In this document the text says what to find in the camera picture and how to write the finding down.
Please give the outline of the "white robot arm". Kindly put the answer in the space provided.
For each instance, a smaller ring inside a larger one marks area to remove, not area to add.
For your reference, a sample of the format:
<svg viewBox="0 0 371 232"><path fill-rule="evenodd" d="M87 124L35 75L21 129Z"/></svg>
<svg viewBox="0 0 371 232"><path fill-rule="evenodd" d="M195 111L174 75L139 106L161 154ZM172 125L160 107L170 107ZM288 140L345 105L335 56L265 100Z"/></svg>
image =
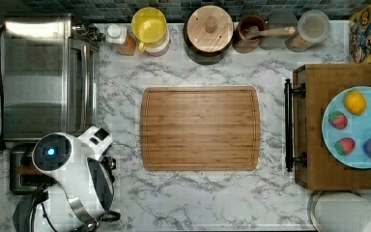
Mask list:
<svg viewBox="0 0 371 232"><path fill-rule="evenodd" d="M39 140L33 165L55 183L41 183L21 198L13 214L15 231L95 232L107 216L118 220L120 214L111 210L116 160L105 154L112 142L112 135L97 127Z"/></svg>

